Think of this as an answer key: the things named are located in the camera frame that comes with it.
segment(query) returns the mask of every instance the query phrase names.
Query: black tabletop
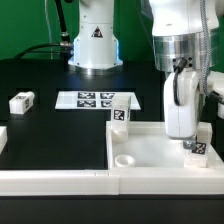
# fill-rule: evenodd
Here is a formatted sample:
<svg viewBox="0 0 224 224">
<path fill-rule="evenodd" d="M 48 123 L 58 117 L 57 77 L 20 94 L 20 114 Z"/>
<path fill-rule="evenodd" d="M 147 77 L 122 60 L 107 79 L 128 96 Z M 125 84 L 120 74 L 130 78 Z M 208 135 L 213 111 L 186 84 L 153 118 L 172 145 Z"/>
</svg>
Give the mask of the black tabletop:
<svg viewBox="0 0 224 224">
<path fill-rule="evenodd" d="M 153 63 L 125 63 L 123 70 L 103 76 L 68 71 L 62 61 L 3 60 L 0 62 L 0 125 L 8 143 L 0 169 L 107 169 L 107 110 L 55 110 L 59 91 L 135 92 L 140 111 L 131 120 L 163 119 L 163 74 Z M 24 115 L 9 112 L 9 100 L 19 92 L 35 94 Z"/>
<path fill-rule="evenodd" d="M 132 91 L 141 111 L 131 120 L 163 121 L 164 74 L 152 62 L 125 63 L 122 72 L 88 77 L 61 61 L 0 61 L 0 125 L 8 143 L 0 170 L 107 169 L 105 124 L 110 111 L 56 111 L 58 91 Z M 34 106 L 9 113 L 9 100 L 33 91 Z M 224 123 L 209 100 L 202 121 L 213 126 L 212 144 L 223 155 Z M 1 223 L 223 223 L 223 196 L 119 195 L 0 197 Z"/>
</svg>

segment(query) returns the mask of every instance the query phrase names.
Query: green background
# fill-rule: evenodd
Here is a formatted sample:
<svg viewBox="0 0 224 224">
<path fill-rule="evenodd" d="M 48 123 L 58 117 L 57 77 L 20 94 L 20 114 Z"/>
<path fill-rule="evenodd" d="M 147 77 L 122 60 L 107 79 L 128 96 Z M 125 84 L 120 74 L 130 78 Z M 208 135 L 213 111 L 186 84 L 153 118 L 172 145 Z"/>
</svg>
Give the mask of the green background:
<svg viewBox="0 0 224 224">
<path fill-rule="evenodd" d="M 153 60 L 153 50 L 140 22 L 135 0 L 115 0 L 114 34 L 120 41 L 120 58 L 123 61 Z M 78 35 L 78 1 L 67 4 L 62 0 L 65 19 L 72 39 Z M 49 43 L 45 19 L 44 0 L 19 0 L 0 2 L 0 59 L 12 58 L 23 50 L 38 44 Z M 49 17 L 53 41 L 60 41 L 60 28 L 54 0 L 49 0 Z M 151 33 L 152 22 L 144 16 L 147 33 Z M 220 19 L 220 49 L 224 52 L 224 20 Z M 215 70 L 224 71 L 224 63 Z M 26 57 L 40 57 L 30 54 Z"/>
</svg>

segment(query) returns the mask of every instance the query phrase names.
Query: white cube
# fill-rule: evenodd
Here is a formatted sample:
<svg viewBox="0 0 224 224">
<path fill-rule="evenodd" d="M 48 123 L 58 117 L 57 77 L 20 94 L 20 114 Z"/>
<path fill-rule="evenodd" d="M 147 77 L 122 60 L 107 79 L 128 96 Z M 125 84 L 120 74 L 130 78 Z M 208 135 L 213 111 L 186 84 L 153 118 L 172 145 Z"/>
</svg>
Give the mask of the white cube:
<svg viewBox="0 0 224 224">
<path fill-rule="evenodd" d="M 24 114 L 30 107 L 33 106 L 34 99 L 33 92 L 20 92 L 9 101 L 9 108 L 11 114 Z"/>
<path fill-rule="evenodd" d="M 210 144 L 197 142 L 194 150 L 185 150 L 185 167 L 201 167 L 205 168 L 208 162 L 208 148 Z"/>
</svg>

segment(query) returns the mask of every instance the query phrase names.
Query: cable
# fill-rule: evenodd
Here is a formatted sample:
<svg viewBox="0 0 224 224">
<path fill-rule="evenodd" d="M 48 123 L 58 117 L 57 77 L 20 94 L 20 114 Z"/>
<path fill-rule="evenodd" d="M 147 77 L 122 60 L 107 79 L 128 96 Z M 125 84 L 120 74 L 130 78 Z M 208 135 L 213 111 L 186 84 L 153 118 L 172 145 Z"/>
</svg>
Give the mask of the cable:
<svg viewBox="0 0 224 224">
<path fill-rule="evenodd" d="M 180 58 L 177 61 L 177 65 L 174 66 L 174 79 L 173 79 L 173 99 L 176 106 L 180 106 L 180 100 L 178 97 L 178 75 L 184 70 L 187 65 L 187 60 L 185 58 Z"/>
<path fill-rule="evenodd" d="M 180 106 L 180 101 L 178 97 L 178 70 L 175 71 L 174 79 L 173 79 L 173 99 L 176 106 Z"/>
<path fill-rule="evenodd" d="M 48 13 L 48 0 L 45 0 L 45 18 L 47 23 L 49 41 L 50 43 L 52 43 L 53 40 L 52 40 L 52 30 L 51 30 L 51 24 L 50 24 L 49 13 Z"/>
<path fill-rule="evenodd" d="M 41 54 L 68 54 L 71 55 L 70 51 L 24 51 L 23 56 L 25 54 L 31 54 L 31 53 L 41 53 Z"/>
<path fill-rule="evenodd" d="M 151 48 L 153 49 L 152 39 L 151 39 L 151 37 L 147 33 L 147 28 L 146 28 L 145 23 L 144 23 L 144 21 L 142 19 L 141 12 L 138 10 L 137 0 L 133 0 L 133 2 L 134 2 L 135 10 L 136 10 L 136 12 L 138 14 L 139 20 L 140 20 L 140 22 L 142 24 L 142 27 L 143 27 L 143 30 L 145 32 L 146 38 L 147 38 Z"/>
<path fill-rule="evenodd" d="M 55 4 L 57 7 L 57 12 L 58 12 L 58 18 L 59 18 L 59 23 L 61 27 L 61 39 L 62 41 L 68 41 L 70 42 L 70 37 L 66 28 L 65 24 L 65 18 L 64 18 L 64 13 L 61 5 L 61 0 L 55 0 Z"/>
<path fill-rule="evenodd" d="M 15 56 L 15 58 L 16 59 L 20 59 L 29 51 L 32 51 L 32 50 L 35 50 L 35 49 L 39 49 L 39 48 L 45 48 L 45 47 L 60 47 L 60 44 L 58 44 L 58 43 L 51 43 L 51 44 L 41 44 L 41 45 L 37 45 L 37 46 L 34 46 L 34 47 L 30 47 L 30 48 L 26 49 L 25 51 L 17 54 Z"/>
<path fill-rule="evenodd" d="M 209 35 L 209 30 L 207 25 L 205 0 L 200 0 L 200 11 L 201 11 L 201 23 L 202 23 L 202 28 L 204 32 L 205 48 L 206 48 L 206 59 L 205 59 L 205 64 L 204 64 L 204 68 L 202 72 L 202 89 L 204 94 L 208 96 L 210 99 L 224 105 L 224 98 L 222 98 L 221 96 L 215 95 L 213 92 L 209 92 L 207 89 L 207 78 L 210 74 L 209 67 L 211 63 L 211 41 L 210 41 L 210 35 Z"/>
<path fill-rule="evenodd" d="M 66 3 L 72 3 L 74 0 L 65 0 Z"/>
</svg>

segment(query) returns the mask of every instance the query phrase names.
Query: white cuboid with marker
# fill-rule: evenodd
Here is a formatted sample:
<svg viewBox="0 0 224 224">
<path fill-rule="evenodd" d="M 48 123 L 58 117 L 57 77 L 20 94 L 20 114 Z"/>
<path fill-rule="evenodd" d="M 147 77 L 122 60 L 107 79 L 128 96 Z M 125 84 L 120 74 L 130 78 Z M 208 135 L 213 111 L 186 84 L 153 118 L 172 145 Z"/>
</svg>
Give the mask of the white cuboid with marker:
<svg viewBox="0 0 224 224">
<path fill-rule="evenodd" d="M 33 99 L 35 95 L 33 92 L 19 93 L 9 101 L 9 108 L 11 114 L 24 114 L 33 106 Z"/>
<path fill-rule="evenodd" d="M 111 108 L 111 133 L 116 142 L 128 140 L 128 127 L 130 121 L 131 96 L 115 93 Z"/>
</svg>

